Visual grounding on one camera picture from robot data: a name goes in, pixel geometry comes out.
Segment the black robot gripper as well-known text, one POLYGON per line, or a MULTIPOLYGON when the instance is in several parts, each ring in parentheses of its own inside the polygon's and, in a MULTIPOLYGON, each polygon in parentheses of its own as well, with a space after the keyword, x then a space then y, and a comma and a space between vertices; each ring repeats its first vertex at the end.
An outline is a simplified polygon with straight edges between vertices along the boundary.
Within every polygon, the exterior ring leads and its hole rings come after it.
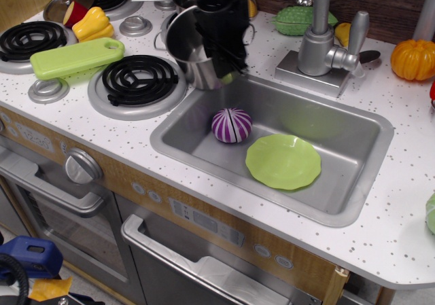
POLYGON ((197 0, 196 21, 218 78, 236 78, 247 68, 243 36, 249 0, 197 0))

